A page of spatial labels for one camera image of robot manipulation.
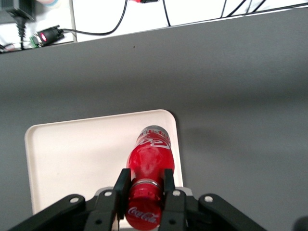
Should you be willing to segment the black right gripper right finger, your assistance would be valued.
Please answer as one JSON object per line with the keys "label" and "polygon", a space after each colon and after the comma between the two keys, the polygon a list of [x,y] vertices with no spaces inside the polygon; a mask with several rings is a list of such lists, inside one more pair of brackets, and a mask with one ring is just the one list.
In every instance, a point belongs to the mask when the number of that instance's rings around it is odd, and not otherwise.
{"label": "black right gripper right finger", "polygon": [[176,188],[171,169],[164,170],[164,197],[160,231],[265,230],[216,194],[207,193],[195,199],[189,188]]}

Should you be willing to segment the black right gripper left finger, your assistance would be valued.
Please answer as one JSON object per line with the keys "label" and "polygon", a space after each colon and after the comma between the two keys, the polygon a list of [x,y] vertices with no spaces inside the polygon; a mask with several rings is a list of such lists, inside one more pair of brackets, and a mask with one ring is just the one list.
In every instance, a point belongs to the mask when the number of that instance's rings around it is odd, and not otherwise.
{"label": "black right gripper left finger", "polygon": [[124,218],[131,171],[124,168],[113,187],[99,189],[86,200],[79,194],[68,195],[43,209],[11,231],[117,231]]}

